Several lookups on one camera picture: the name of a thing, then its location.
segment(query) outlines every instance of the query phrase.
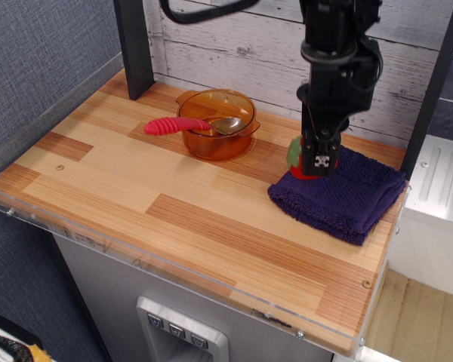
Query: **orange glass bowl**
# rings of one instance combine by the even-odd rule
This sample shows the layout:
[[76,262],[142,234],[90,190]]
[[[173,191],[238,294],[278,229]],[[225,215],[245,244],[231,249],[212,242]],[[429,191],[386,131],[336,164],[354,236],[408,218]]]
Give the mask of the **orange glass bowl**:
[[188,90],[176,101],[180,106],[178,117],[199,118],[207,122],[235,117],[245,122],[241,130],[227,135],[214,130],[184,130],[186,148],[200,158],[221,161],[237,156],[248,147],[253,133],[260,127],[255,119],[257,109],[253,102],[234,90]]

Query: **spoon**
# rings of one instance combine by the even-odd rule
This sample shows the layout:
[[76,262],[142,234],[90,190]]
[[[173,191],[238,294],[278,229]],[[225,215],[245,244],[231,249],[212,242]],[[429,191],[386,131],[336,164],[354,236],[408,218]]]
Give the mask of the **spoon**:
[[232,134],[245,128],[241,118],[222,118],[211,123],[197,118],[164,117],[158,118],[146,125],[144,132],[153,136],[176,133],[181,130],[215,130],[220,134]]

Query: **white wood plank wall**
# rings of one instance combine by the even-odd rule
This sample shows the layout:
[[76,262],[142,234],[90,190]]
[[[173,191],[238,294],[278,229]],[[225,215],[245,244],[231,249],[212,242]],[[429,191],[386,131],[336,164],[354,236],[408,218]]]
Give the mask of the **white wood plank wall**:
[[[171,0],[197,11],[232,0]],[[298,87],[309,78],[300,55],[304,25],[298,0],[260,0],[247,11],[178,25],[159,0],[143,0],[155,79],[184,89],[230,88],[257,108],[300,120]],[[453,10],[453,0],[384,0],[377,38],[384,73],[368,112],[351,118],[347,133],[391,146],[408,145]]]

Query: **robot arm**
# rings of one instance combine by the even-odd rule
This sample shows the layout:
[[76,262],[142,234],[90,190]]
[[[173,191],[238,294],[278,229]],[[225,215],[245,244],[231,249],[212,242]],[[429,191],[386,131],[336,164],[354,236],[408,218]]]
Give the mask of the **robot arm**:
[[[169,0],[159,1],[174,22],[198,23],[248,8],[259,0],[238,0],[192,14],[176,13]],[[297,90],[302,102],[302,162],[293,173],[297,177],[331,175],[349,117],[371,108],[383,58],[378,43],[365,32],[379,21],[380,5],[381,0],[300,0],[306,26],[300,52],[310,62],[310,82]]]

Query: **gray fabric wall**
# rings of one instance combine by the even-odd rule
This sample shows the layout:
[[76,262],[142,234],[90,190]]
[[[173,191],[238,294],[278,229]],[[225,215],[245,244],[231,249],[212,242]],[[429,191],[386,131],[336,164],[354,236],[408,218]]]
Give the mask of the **gray fabric wall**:
[[[121,67],[112,0],[0,0],[0,171]],[[105,356],[46,232],[0,213],[0,314],[60,361]]]

